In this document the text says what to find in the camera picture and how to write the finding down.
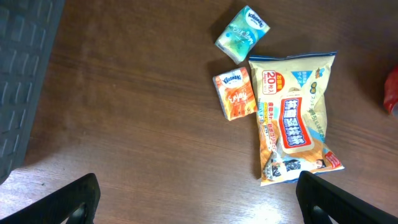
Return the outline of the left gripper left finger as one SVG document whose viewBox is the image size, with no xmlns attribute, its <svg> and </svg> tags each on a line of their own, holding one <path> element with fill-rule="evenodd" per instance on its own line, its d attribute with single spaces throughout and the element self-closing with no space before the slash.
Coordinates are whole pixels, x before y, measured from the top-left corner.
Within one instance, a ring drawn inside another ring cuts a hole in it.
<svg viewBox="0 0 398 224">
<path fill-rule="evenodd" d="M 1 220 L 1 223 L 93 224 L 101 191 L 94 173 L 80 177 L 52 194 Z"/>
</svg>

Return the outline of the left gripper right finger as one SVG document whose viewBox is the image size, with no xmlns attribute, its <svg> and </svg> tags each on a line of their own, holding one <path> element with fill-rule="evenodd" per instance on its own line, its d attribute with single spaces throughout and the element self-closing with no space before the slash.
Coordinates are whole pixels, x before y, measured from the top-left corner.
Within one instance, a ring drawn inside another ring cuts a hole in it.
<svg viewBox="0 0 398 224">
<path fill-rule="evenodd" d="M 308 171 L 299 175 L 296 196 L 305 224 L 397 223 L 397 217 Z"/>
</svg>

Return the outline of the yellow wet wipes bag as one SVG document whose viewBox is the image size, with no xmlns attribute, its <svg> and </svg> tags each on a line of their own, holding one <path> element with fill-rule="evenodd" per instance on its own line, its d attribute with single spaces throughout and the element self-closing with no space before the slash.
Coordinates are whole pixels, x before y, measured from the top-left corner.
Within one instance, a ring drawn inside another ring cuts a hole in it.
<svg viewBox="0 0 398 224">
<path fill-rule="evenodd" d="M 324 93 L 335 56 L 336 52 L 249 57 L 262 186 L 294 182 L 302 171 L 319 174 L 344 168 L 325 144 Z"/>
</svg>

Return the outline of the red snack bag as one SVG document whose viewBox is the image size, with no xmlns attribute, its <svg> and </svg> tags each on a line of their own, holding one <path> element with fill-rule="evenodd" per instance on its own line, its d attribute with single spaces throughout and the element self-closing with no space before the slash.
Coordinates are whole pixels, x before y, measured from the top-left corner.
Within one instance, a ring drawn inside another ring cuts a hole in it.
<svg viewBox="0 0 398 224">
<path fill-rule="evenodd" d="M 395 66 L 388 74 L 384 83 L 384 101 L 383 106 L 387 112 L 397 118 L 398 101 L 398 68 Z"/>
</svg>

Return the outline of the orange tissue pack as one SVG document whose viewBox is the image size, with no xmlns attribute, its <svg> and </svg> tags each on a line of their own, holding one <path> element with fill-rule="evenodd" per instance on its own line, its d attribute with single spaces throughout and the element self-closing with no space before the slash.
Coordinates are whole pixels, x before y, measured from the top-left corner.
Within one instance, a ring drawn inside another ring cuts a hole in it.
<svg viewBox="0 0 398 224">
<path fill-rule="evenodd" d="M 256 99 L 246 67 L 213 77 L 221 108 L 228 121 L 257 111 Z"/>
</svg>

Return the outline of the teal tissue pack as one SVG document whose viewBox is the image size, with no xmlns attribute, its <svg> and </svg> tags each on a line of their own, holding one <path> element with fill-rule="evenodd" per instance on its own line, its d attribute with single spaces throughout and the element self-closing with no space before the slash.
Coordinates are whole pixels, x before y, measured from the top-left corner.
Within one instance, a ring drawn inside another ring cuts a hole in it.
<svg viewBox="0 0 398 224">
<path fill-rule="evenodd" d="M 268 24 L 251 7 L 245 6 L 226 26 L 215 45 L 235 64 L 240 64 L 269 29 Z"/>
</svg>

